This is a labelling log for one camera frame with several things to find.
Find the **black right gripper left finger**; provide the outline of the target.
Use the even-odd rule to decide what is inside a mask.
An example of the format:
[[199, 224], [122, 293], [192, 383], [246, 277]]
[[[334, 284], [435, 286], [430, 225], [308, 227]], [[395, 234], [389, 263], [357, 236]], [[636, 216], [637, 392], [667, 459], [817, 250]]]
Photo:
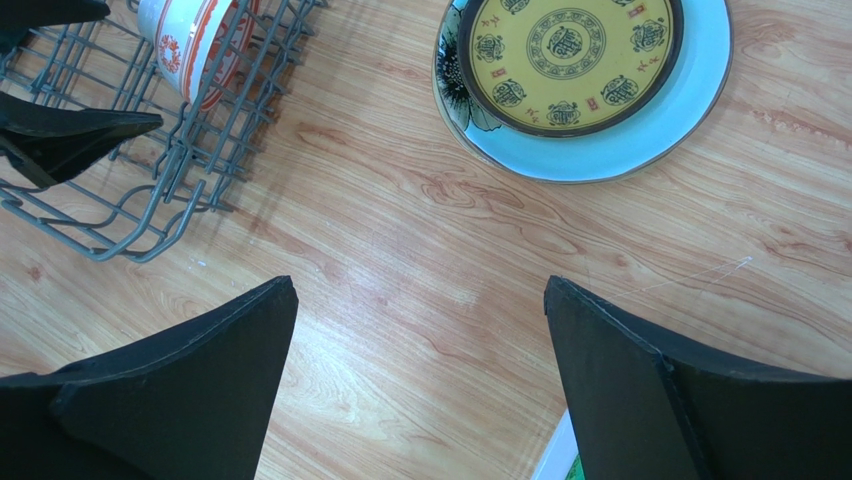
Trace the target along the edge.
[[275, 277], [49, 374], [1, 381], [5, 479], [251, 479], [298, 310]]

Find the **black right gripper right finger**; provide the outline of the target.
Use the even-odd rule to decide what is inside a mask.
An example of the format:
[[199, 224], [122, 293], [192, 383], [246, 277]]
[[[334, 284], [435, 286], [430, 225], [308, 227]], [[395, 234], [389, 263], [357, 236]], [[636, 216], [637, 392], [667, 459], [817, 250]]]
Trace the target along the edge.
[[847, 479], [851, 383], [708, 346], [553, 276], [558, 370], [589, 479]]

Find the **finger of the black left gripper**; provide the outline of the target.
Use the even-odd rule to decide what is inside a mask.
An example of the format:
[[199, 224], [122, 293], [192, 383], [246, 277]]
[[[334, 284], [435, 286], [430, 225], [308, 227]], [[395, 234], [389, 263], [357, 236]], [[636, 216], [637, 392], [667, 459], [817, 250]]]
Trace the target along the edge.
[[97, 0], [1, 0], [1, 29], [85, 23], [110, 13], [106, 2]]
[[158, 114], [65, 110], [1, 94], [1, 154], [38, 188], [76, 178], [124, 141], [162, 125]]

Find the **yellow black patterned plate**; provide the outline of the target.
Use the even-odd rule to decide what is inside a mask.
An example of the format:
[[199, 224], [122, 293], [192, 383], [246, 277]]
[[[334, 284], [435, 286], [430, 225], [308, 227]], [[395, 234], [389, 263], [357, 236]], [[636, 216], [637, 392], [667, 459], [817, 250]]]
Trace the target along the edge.
[[624, 122], [657, 95], [684, 25], [676, 0], [469, 1], [456, 55], [471, 97], [498, 122], [579, 137]]

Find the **light blue flower plate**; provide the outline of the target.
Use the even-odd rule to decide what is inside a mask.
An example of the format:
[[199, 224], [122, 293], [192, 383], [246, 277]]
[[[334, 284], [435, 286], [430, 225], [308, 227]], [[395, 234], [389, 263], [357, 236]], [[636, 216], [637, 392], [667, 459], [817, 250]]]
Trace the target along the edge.
[[685, 36], [662, 89], [636, 114], [602, 132], [542, 138], [507, 127], [486, 131], [452, 108], [432, 74], [436, 105], [447, 128], [474, 156], [521, 176], [582, 184], [629, 176], [674, 150], [718, 101], [733, 58], [733, 18], [725, 1], [686, 1]]

